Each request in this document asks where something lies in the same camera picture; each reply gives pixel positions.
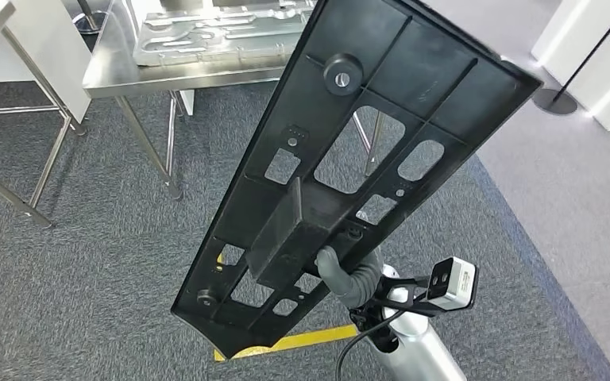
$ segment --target oval cutout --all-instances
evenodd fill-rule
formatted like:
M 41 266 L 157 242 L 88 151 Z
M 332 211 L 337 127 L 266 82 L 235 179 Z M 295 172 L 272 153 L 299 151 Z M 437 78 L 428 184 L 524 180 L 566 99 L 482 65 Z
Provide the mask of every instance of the oval cutout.
M 408 181 L 420 180 L 443 157 L 445 148 L 435 140 L 425 140 L 412 150 L 399 166 L 399 176 Z

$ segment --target gray floor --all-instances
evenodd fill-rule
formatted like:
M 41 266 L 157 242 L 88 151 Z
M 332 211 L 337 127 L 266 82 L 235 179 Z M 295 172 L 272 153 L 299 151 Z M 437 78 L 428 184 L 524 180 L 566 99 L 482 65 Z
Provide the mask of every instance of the gray floor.
M 168 312 L 273 86 L 197 94 L 195 117 L 178 125 L 181 202 L 168 199 L 111 100 L 93 102 L 89 134 L 64 146 L 41 203 L 55 229 L 39 230 L 0 199 L 0 379 L 331 379 L 344 342 L 217 364 L 211 346 Z M 31 87 L 0 94 L 24 98 L 36 101 Z M 134 99 L 160 149 L 167 104 L 162 94 Z M 28 194 L 59 123 L 54 114 L 0 117 L 0 179 Z M 344 141 L 336 164 L 358 171 L 361 143 L 353 132 Z M 405 274 L 451 255 L 481 266 L 476 307 L 434 319 L 469 379 L 610 379 L 588 332 L 578 334 L 594 354 L 574 339 L 569 303 L 547 298 L 559 287 L 546 288 L 552 278 L 538 255 L 523 257 L 493 193 L 473 158 L 383 255 Z M 328 298 L 295 331 L 344 323 Z M 363 346 L 345 374 L 388 379 Z

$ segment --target stainless steel table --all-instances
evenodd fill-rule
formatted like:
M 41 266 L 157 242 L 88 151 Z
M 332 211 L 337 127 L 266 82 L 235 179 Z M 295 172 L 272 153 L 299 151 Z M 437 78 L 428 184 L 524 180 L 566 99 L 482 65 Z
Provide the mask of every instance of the stainless steel table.
M 51 106 L 26 106 L 26 107 L 7 107 L 0 109 L 0 115 L 3 114 L 25 114 L 25 113 L 38 113 L 38 112 L 46 112 L 46 111 L 57 111 L 61 114 L 64 119 L 60 132 L 57 135 L 55 143 L 52 145 L 52 151 L 48 156 L 48 160 L 45 162 L 45 166 L 43 169 L 43 173 L 38 180 L 36 188 L 33 192 L 29 203 L 23 201 L 19 196 L 17 196 L 13 191 L 5 187 L 0 183 L 0 195 L 5 198 L 8 202 L 10 202 L 13 207 L 17 210 L 20 210 L 26 216 L 31 217 L 36 223 L 43 227 L 50 227 L 52 223 L 48 220 L 44 215 L 39 213 L 36 209 L 38 202 L 41 199 L 41 195 L 43 193 L 43 189 L 48 182 L 48 177 L 52 171 L 52 167 L 54 166 L 57 156 L 62 147 L 62 143 L 64 142 L 64 138 L 69 129 L 73 130 L 77 135 L 82 136 L 86 133 L 85 128 L 78 122 L 71 113 L 67 110 L 64 101 L 60 98 L 60 96 L 55 92 L 52 88 L 48 80 L 45 78 L 43 73 L 39 70 L 36 63 L 32 60 L 31 56 L 24 50 L 24 48 L 20 45 L 17 38 L 13 35 L 13 33 L 6 26 L 6 22 L 9 17 L 12 16 L 15 12 L 15 7 L 12 2 L 8 1 L 0 1 L 0 33 L 6 38 L 9 42 L 10 46 L 13 47 L 13 50 L 20 57 L 22 62 L 27 66 L 27 68 L 31 71 L 34 78 L 37 80 L 38 86 L 41 90 L 48 96 L 49 99 L 52 100 L 53 105 Z
M 275 81 L 280 78 L 288 61 L 288 56 L 273 56 L 159 67 L 139 67 L 134 62 L 132 53 L 147 13 L 201 9 L 212 7 L 211 3 L 211 0 L 112 0 L 83 80 L 83 87 L 92 98 L 116 98 L 139 145 L 156 166 L 174 199 L 182 195 L 172 180 L 173 118 L 178 102 L 174 90 Z M 126 97 L 163 90 L 170 91 L 172 96 L 166 164 L 162 163 L 153 148 Z M 356 115 L 353 121 L 366 152 L 371 152 L 372 142 L 365 135 Z M 374 164 L 375 158 L 370 156 L 367 167 L 372 168 Z

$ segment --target white pillar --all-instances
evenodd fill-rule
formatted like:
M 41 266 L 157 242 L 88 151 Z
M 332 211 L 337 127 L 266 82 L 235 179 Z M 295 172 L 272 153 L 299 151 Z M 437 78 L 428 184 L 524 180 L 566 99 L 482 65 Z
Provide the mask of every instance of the white pillar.
M 564 84 L 610 27 L 610 0 L 564 0 L 532 48 Z M 569 93 L 610 130 L 610 36 L 569 86 Z

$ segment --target metal cylinder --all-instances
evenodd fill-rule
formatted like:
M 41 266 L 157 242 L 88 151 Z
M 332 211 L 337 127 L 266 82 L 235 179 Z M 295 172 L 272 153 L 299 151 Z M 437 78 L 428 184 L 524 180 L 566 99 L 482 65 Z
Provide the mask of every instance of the metal cylinder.
M 384 265 L 385 276 L 398 278 L 396 270 Z M 405 288 L 396 288 L 389 294 L 391 300 L 405 302 L 408 292 Z M 383 317 L 390 318 L 397 311 L 383 309 Z M 366 339 L 378 361 L 393 375 L 396 381 L 466 381 L 466 376 L 459 368 L 450 351 L 441 341 L 429 318 L 405 313 L 389 324 L 399 340 L 399 346 L 392 352 L 385 353 L 376 348 L 370 339 Z

